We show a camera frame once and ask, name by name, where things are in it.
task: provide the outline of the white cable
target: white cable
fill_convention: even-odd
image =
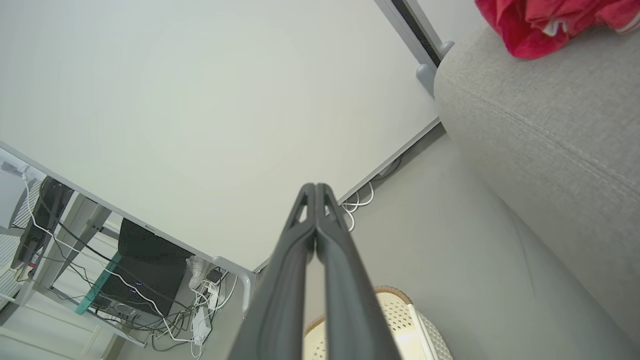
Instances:
[[[191,290],[194,293],[196,293],[196,299],[194,301],[194,305],[198,306],[198,305],[206,304],[207,301],[209,301],[209,299],[207,299],[207,297],[204,296],[202,293],[200,293],[198,290],[191,289],[191,288],[189,288],[189,290]],[[201,297],[204,299],[204,302],[203,303],[198,303],[198,299],[201,298]]]
[[[193,341],[193,340],[176,339],[176,338],[174,338],[174,337],[173,337],[173,334],[171,333],[171,330],[170,330],[171,328],[169,327],[169,324],[167,324],[167,322],[166,322],[166,318],[164,317],[164,315],[162,314],[162,312],[160,312],[160,310],[158,309],[158,306],[157,306],[156,302],[155,302],[155,301],[153,301],[153,300],[151,300],[150,298],[148,298],[148,297],[146,297],[146,296],[142,295],[142,294],[140,293],[140,289],[139,289],[139,288],[136,288],[135,286],[130,285],[129,283],[127,283],[126,281],[124,281],[124,279],[122,278],[122,276],[120,276],[119,274],[116,274],[116,273],[114,273],[114,272],[112,272],[112,271],[109,271],[109,270],[108,270],[108,269],[107,269],[107,268],[106,268],[106,267],[105,267],[105,266],[104,266],[104,265],[103,265],[99,260],[97,260],[97,259],[95,259],[95,258],[93,258],[93,257],[91,257],[91,256],[89,256],[89,255],[87,255],[87,254],[85,254],[85,253],[83,253],[83,252],[81,252],[80,250],[76,250],[76,249],[74,249],[72,246],[67,245],[66,243],[63,243],[62,241],[58,240],[58,239],[55,237],[55,235],[53,235],[49,230],[47,230],[47,229],[43,228],[42,226],[38,225],[38,224],[36,223],[36,218],[35,218],[35,216],[34,216],[34,214],[33,214],[33,210],[31,209],[31,204],[29,203],[29,184],[27,183],[27,179],[26,179],[26,176],[25,176],[24,174],[23,174],[23,176],[22,176],[22,180],[24,181],[24,185],[25,185],[25,187],[26,187],[26,189],[27,189],[27,208],[29,209],[29,214],[31,214],[31,219],[32,219],[32,221],[33,221],[33,225],[34,225],[35,227],[37,227],[38,229],[40,229],[40,230],[44,231],[45,233],[49,234],[49,235],[51,236],[51,238],[52,238],[55,242],[60,243],[60,244],[62,244],[62,245],[64,245],[64,246],[66,246],[66,247],[70,248],[71,250],[73,250],[73,251],[77,252],[78,254],[82,254],[82,255],[84,255],[84,256],[86,256],[86,257],[88,257],[89,259],[93,260],[93,261],[94,261],[94,262],[96,262],[98,265],[100,265],[100,267],[102,267],[102,268],[104,269],[104,271],[108,272],[108,273],[109,273],[109,274],[111,274],[111,275],[115,275],[115,276],[117,276],[117,277],[118,277],[118,278],[119,278],[119,279],[120,279],[120,280],[121,280],[121,281],[122,281],[126,286],[128,286],[128,287],[130,287],[130,288],[132,288],[132,289],[136,290],[135,292],[136,292],[136,293],[137,293],[141,298],[143,298],[143,299],[145,299],[145,300],[149,301],[151,304],[153,304],[153,305],[154,305],[154,308],[155,308],[156,312],[157,312],[157,313],[160,315],[160,317],[162,318],[162,321],[164,322],[164,325],[166,326],[167,330],[169,330],[169,335],[171,336],[171,339],[174,339],[175,341]]]
[[[222,274],[222,276],[220,277],[220,279],[218,279],[218,284],[222,283],[222,280],[225,279],[225,277],[227,276],[227,274],[229,274],[229,270],[225,271],[224,274]]]
[[[215,288],[211,288],[211,296],[209,297],[209,304],[212,304],[214,299],[212,299],[213,296],[215,296],[215,302],[216,304],[218,303],[218,291],[215,290]]]
[[[373,195],[374,195],[373,184],[370,181],[369,181],[369,188],[371,189],[371,197],[369,197],[369,200],[367,200],[365,202],[360,202],[360,192],[359,192],[359,190],[357,190],[356,191],[356,202],[343,202],[342,203],[342,208],[344,209],[344,211],[346,211],[347,215],[349,216],[349,219],[351,220],[351,225],[349,226],[349,232],[353,231],[353,229],[356,227],[356,219],[353,217],[353,213],[360,206],[369,205],[373,201]]]
[[[188,311],[183,310],[183,311],[178,312],[178,313],[175,315],[175,316],[176,316],[175,318],[177,318],[178,316],[180,316],[181,314],[184,314],[184,313],[188,313]],[[156,334],[156,339],[162,338],[164,335],[166,335],[166,334],[167,334],[167,332],[169,332],[169,329],[165,330],[165,331],[164,331],[162,334],[160,334],[160,335],[157,335],[157,334]]]
[[[360,200],[358,200],[358,202],[356,203],[352,203],[352,202],[343,202],[342,205],[350,205],[350,206],[365,206],[365,205],[369,205],[372,201],[373,201],[373,184],[369,181],[369,188],[371,189],[371,197],[369,198],[369,200],[365,201],[365,202],[360,202]]]
[[[211,286],[215,286],[215,284],[213,282],[211,282],[210,280],[204,279],[200,284],[208,284]]]
[[[234,290],[236,289],[236,284],[238,282],[238,276],[236,276],[236,279],[234,280],[234,285],[231,287],[231,291],[229,292],[229,295],[227,296],[227,298],[222,302],[222,304],[216,306],[213,310],[210,310],[209,313],[207,314],[207,316],[203,317],[202,320],[200,320],[200,322],[198,323],[198,325],[196,325],[195,327],[193,326],[193,324],[191,324],[191,328],[192,329],[198,329],[200,328],[200,324],[205,320],[208,319],[211,314],[213,314],[216,310],[222,308],[225,304],[227,304],[227,301],[229,299],[231,299],[231,295],[234,294]],[[202,356],[202,343],[200,343],[199,348],[198,348],[198,355],[196,356],[196,354],[193,353],[193,343],[189,344],[189,348],[191,350],[191,356],[195,357],[196,359],[200,359],[200,356]]]

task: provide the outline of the power strip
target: power strip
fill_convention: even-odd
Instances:
[[[209,333],[211,332],[211,325],[207,318],[208,313],[206,306],[200,306],[196,315],[193,317],[193,321],[191,322],[193,343],[199,347],[202,346],[202,343],[207,339],[207,336],[209,336]]]

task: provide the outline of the power adapter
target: power adapter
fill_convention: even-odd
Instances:
[[[218,285],[221,278],[222,278],[222,273],[217,268],[214,270],[211,270],[206,277],[207,280],[213,282],[215,285]]]
[[[207,339],[207,336],[209,336],[209,333],[211,332],[211,324],[209,323],[206,309],[206,306],[200,306],[196,315],[193,316],[193,321],[191,322],[193,343],[199,347],[202,346],[202,343]]]

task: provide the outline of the black cable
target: black cable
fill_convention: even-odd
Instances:
[[[51,261],[57,261],[57,262],[59,262],[59,263],[64,263],[64,262],[66,262],[65,260],[56,260],[56,259],[48,258],[48,257],[43,256],[43,255],[38,255],[38,257],[40,257],[40,258],[42,258],[42,259],[48,259],[48,260],[51,260]],[[80,272],[79,272],[77,269],[75,269],[73,266],[71,266],[71,269],[73,269],[73,270],[74,270],[74,271],[75,271],[75,272],[80,276],[80,278],[82,278],[82,280],[85,280],[86,282],[88,282],[89,284],[91,284],[91,285],[93,286],[93,283],[92,283],[91,281],[89,281],[89,279],[88,279],[89,277],[88,277],[88,276],[87,276],[87,274],[86,274],[86,268],[85,268],[85,267],[83,267],[83,266],[80,266],[80,265],[76,265],[76,266],[78,266],[79,268],[82,268],[82,269],[84,270],[84,274],[85,274],[85,276],[87,277],[86,279],[85,279],[85,278],[82,276],[82,274],[80,274]],[[60,294],[58,294],[57,292],[55,292],[55,291],[51,290],[50,288],[47,288],[47,287],[46,287],[46,286],[44,286],[42,283],[40,283],[39,281],[36,281],[36,280],[35,280],[35,279],[33,279],[33,278],[27,278],[27,279],[24,279],[24,280],[19,280],[19,281],[17,281],[17,282],[27,281],[28,279],[31,279],[31,280],[32,280],[33,282],[35,282],[36,284],[40,285],[40,287],[41,287],[41,288],[45,288],[45,289],[47,289],[47,290],[49,290],[49,291],[53,292],[54,294],[56,294],[56,296],[57,296],[60,300],[72,300],[72,299],[80,299],[81,297],[86,297],[86,295],[79,295],[79,296],[75,296],[75,297],[63,298],[63,297],[61,297],[61,296],[60,296]]]
[[[73,262],[69,263],[69,266],[71,266],[71,269],[73,269],[73,271],[75,271],[75,272],[78,274],[78,276],[80,276],[80,278],[82,278],[82,280],[86,281],[86,282],[87,282],[87,283],[92,287],[92,288],[91,288],[91,290],[93,290],[93,286],[94,286],[95,284],[94,284],[93,282],[89,281],[89,276],[88,276],[88,275],[87,275],[87,273],[86,273],[86,269],[85,269],[85,268],[83,268],[82,266],[76,265],[76,266],[81,267],[81,268],[83,268],[83,269],[84,269],[84,277],[83,277],[83,276],[82,276],[82,274],[80,274],[80,272],[78,272],[78,271],[74,268],[74,264],[73,264]],[[144,301],[144,302],[135,302],[135,301],[130,301],[130,300],[124,300],[124,299],[122,299],[122,298],[120,298],[120,297],[117,297],[117,296],[115,296],[115,295],[109,295],[109,294],[105,293],[105,292],[104,292],[104,291],[102,291],[102,290],[99,290],[99,291],[98,291],[98,293],[101,293],[101,294],[103,294],[103,295],[104,295],[105,297],[107,297],[107,298],[115,299],[115,300],[120,301],[120,302],[122,302],[122,303],[128,303],[128,304],[143,304],[143,305],[144,305],[144,304],[146,304],[146,305],[148,305],[148,306],[149,306],[149,308],[151,308],[151,310],[152,310],[152,311],[154,311],[154,312],[155,312],[155,309],[153,308],[152,304],[151,304],[150,302],[148,302],[148,301]],[[174,319],[174,321],[173,321],[171,324],[172,324],[172,325],[175,325],[175,324],[174,324],[175,322],[177,322],[177,316],[176,316],[176,319]]]
[[[168,348],[158,349],[158,348],[156,348],[156,343],[154,343],[154,336],[151,335],[151,347],[153,347],[155,351],[160,351],[160,352],[169,351],[169,350],[171,350],[171,349],[173,349],[175,347],[178,347],[180,345],[184,345],[184,344],[189,343],[189,342],[190,341],[183,341],[182,343],[177,343],[177,344],[172,345],[172,346],[170,346]]]
[[[58,244],[58,242],[56,242],[56,241],[55,241],[55,243],[56,243],[56,246],[58,247],[58,250],[60,250],[60,256],[62,256],[62,257],[64,258],[64,260],[57,260],[57,259],[53,259],[53,258],[48,258],[47,256],[38,255],[38,254],[36,254],[36,255],[37,255],[39,258],[42,258],[42,259],[48,259],[48,260],[50,260],[50,261],[55,261],[55,262],[59,262],[59,263],[66,263],[66,262],[68,261],[68,262],[69,262],[69,266],[71,267],[71,269],[72,269],[73,271],[75,271],[75,272],[78,274],[78,276],[80,276],[80,278],[81,278],[82,280],[86,281],[86,282],[87,282],[87,283],[92,287],[92,289],[93,289],[93,285],[94,285],[94,283],[93,283],[93,282],[91,282],[91,281],[89,281],[89,275],[88,275],[88,274],[87,274],[87,272],[86,272],[86,268],[85,268],[85,267],[83,267],[83,266],[81,266],[81,265],[75,264],[75,263],[73,263],[72,261],[69,261],[69,260],[68,260],[68,258],[66,258],[66,257],[62,254],[62,248],[60,247],[60,244]],[[28,246],[27,246],[26,244],[24,244],[24,243],[20,243],[19,245],[22,245],[23,247],[27,247],[27,248],[28,248]],[[81,268],[81,269],[83,269],[84,276],[82,276],[82,274],[80,274],[80,272],[75,268],[75,266],[74,266],[74,265],[75,265],[75,266],[77,266],[77,267],[79,267],[79,268]],[[20,281],[18,281],[18,282],[24,282],[24,281],[26,281],[26,280],[28,280],[28,279],[29,279],[29,278],[24,279],[24,280],[20,280]],[[33,280],[35,283],[37,283],[38,285],[40,285],[41,287],[43,287],[43,288],[44,288],[44,286],[43,286],[42,284],[40,284],[38,281],[35,281],[34,279],[31,279],[31,280]],[[104,292],[103,292],[103,291],[101,291],[101,290],[99,291],[99,293],[102,293],[102,294],[104,294],[104,295],[105,295],[105,296],[107,296],[107,297],[114,298],[115,300],[120,301],[120,302],[128,302],[128,303],[130,303],[130,304],[148,304],[148,305],[149,305],[149,307],[151,308],[151,310],[154,310],[154,308],[152,307],[152,304],[151,304],[151,303],[149,303],[148,301],[144,301],[144,302],[133,302],[133,301],[130,301],[130,300],[124,300],[124,299],[121,299],[121,298],[119,298],[119,297],[117,297],[117,296],[115,296],[115,295],[109,295],[109,294],[107,294],[107,293],[104,293]],[[69,299],[78,299],[78,298],[81,298],[81,297],[85,297],[85,298],[86,298],[86,295],[76,296],[76,297],[72,297],[72,298],[69,298]]]
[[[224,274],[220,277],[220,285],[222,285],[222,280],[224,280],[228,274],[229,274],[229,272],[226,272],[226,273],[224,273]],[[221,286],[218,286],[218,294],[217,294],[217,296],[216,296],[216,305],[214,305],[214,309],[215,309],[215,310],[214,310],[214,311],[209,315],[209,325],[213,325],[213,319],[214,319],[214,317],[216,316],[216,314],[218,313],[218,310],[220,310],[220,309],[217,309],[217,307],[218,307],[218,303],[220,302],[220,291],[221,291],[221,289],[222,289],[222,287],[221,287]],[[174,337],[174,338],[177,338],[179,334],[180,334],[180,332],[178,332],[177,334],[173,335],[173,337]],[[152,336],[152,337],[151,337],[151,342],[152,342],[152,343],[151,343],[151,345],[152,345],[152,347],[154,348],[154,350],[156,350],[156,351],[166,351],[166,350],[158,350],[158,349],[156,349],[155,345],[153,344],[153,340],[154,340],[154,338],[153,338],[153,336]],[[171,348],[176,347],[176,346],[178,346],[178,345],[181,345],[181,344],[183,344],[183,343],[175,344],[174,346],[172,346],[172,347],[170,347],[170,348],[168,348],[168,349],[171,349]]]
[[[55,216],[53,214],[53,211],[51,211],[51,209],[49,209],[49,207],[44,203],[44,201],[42,201],[42,198],[40,196],[38,196],[38,201],[40,201],[41,205],[45,208],[45,210],[47,210],[47,212],[51,215],[51,216]],[[92,251],[94,254],[100,256],[102,259],[105,259],[107,261],[111,261],[111,259],[107,258],[106,256],[102,255],[100,252],[96,251],[94,248],[90,247],[87,243],[85,243],[84,241],[80,240],[80,238],[78,238],[74,233],[71,232],[71,230],[67,229],[67,227],[65,226],[65,224],[62,224],[62,221],[60,221],[59,218],[56,219],[56,221],[58,222],[58,224],[69,234],[71,235],[71,237],[73,237],[74,239],[76,239],[77,241],[79,241],[80,243],[82,243],[87,249],[89,249],[90,251]],[[135,274],[133,274],[132,272],[128,271],[126,268],[124,268],[122,265],[115,263],[115,265],[120,268],[121,270],[123,270],[124,272],[126,272],[127,274],[133,276],[140,284],[142,284],[142,286],[146,287],[147,289],[149,289],[151,292],[155,293],[156,295],[159,295],[160,297],[169,300],[171,302],[174,302],[180,306],[182,306],[183,308],[187,309],[188,306],[185,306],[183,303],[175,300],[175,299],[171,299],[170,297],[161,294],[159,292],[157,292],[156,290],[154,290],[153,288],[151,288],[150,286],[147,286],[144,282],[142,282],[142,280],[140,280],[138,278],[138,276],[136,276]]]
[[[187,328],[186,328],[186,329],[183,327],[183,326],[184,326],[184,315],[185,315],[186,313],[183,313],[183,314],[182,314],[182,322],[180,323],[180,330],[178,331],[178,334],[177,334],[177,335],[173,335],[173,337],[174,337],[174,338],[177,338],[181,331],[187,331],[187,330],[189,330],[189,324],[191,323],[191,319],[193,318],[193,317],[192,317],[192,315],[193,315],[193,311],[194,311],[195,309],[196,309],[196,308],[194,307],[194,308],[189,312],[189,317],[187,317]]]
[[[178,316],[182,315],[182,318],[184,318],[185,314],[191,314],[192,311],[193,311],[193,306],[189,306],[188,310],[178,311],[176,313],[169,314],[166,317],[169,318],[170,316],[176,315],[175,319],[170,323],[171,325],[175,326],[175,324],[179,321],[179,317]],[[160,318],[160,319],[158,319],[158,320],[156,320],[156,321],[154,321],[154,322],[152,322],[150,324],[143,325],[143,326],[145,326],[145,327],[150,329],[150,325],[157,324],[157,323],[159,323],[161,321],[162,321],[162,318]]]
[[[98,314],[97,314],[97,312],[94,312],[94,313],[95,313],[95,314],[96,314],[96,316],[98,316],[100,319],[107,320],[107,319],[103,318],[102,316],[98,315]],[[186,312],[186,311],[184,311],[184,310],[183,310],[183,311],[179,311],[179,312],[176,312],[176,313],[172,313],[172,314],[167,315],[167,317],[169,317],[169,316],[173,316],[173,315],[176,315],[175,319],[170,323],[170,326],[175,327],[175,324],[176,324],[178,321],[181,321],[181,320],[182,320],[182,323],[184,323],[184,316],[185,316],[185,314],[189,314],[189,315],[190,315],[191,313],[190,313],[190,312]],[[131,325],[129,325],[128,323],[126,323],[126,319],[119,318],[119,320],[120,320],[120,321],[118,321],[118,322],[119,322],[120,324],[122,324],[124,327],[127,327],[127,328],[132,329],[132,330],[137,330],[137,331],[152,331],[152,332],[156,332],[156,331],[161,331],[161,330],[163,330],[163,329],[166,329],[166,327],[165,327],[165,326],[162,326],[162,327],[152,327],[152,326],[151,326],[151,325],[154,325],[155,323],[161,322],[161,321],[162,321],[162,319],[158,319],[158,320],[156,320],[156,321],[154,321],[154,322],[152,322],[152,323],[150,323],[150,324],[148,324],[148,325],[139,325],[139,326],[136,326],[136,324],[135,324],[135,320],[131,320]]]
[[[102,320],[102,321],[104,321],[104,322],[107,322],[107,321],[109,321],[109,322],[110,322],[110,321],[118,322],[116,319],[107,319],[107,318],[102,317],[101,315],[99,315],[99,314],[98,314],[98,310],[94,311],[94,312],[93,312],[93,315],[95,315],[95,317],[97,317],[97,318],[101,319],[101,320]],[[118,322],[118,323],[120,323],[120,324],[121,324],[121,325],[123,325],[123,326],[129,327],[128,325],[126,325],[126,324],[124,324],[124,323],[122,323],[122,322]],[[127,334],[126,332],[125,332],[124,334],[125,334],[129,339],[131,339],[131,340],[133,340],[133,341],[138,341],[137,339],[134,339],[134,338],[130,337],[130,336],[129,336],[129,334]]]
[[[180,322],[180,326],[177,327],[178,328],[178,332],[176,332],[175,334],[172,332],[172,335],[173,335],[174,338],[177,338],[183,330],[186,331],[186,329],[182,328],[183,326],[184,326],[184,314],[182,314],[182,321]]]

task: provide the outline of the white desk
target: white desk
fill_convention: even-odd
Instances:
[[[370,0],[14,2],[0,49],[1,147],[249,270],[302,184],[344,199],[436,124]]]

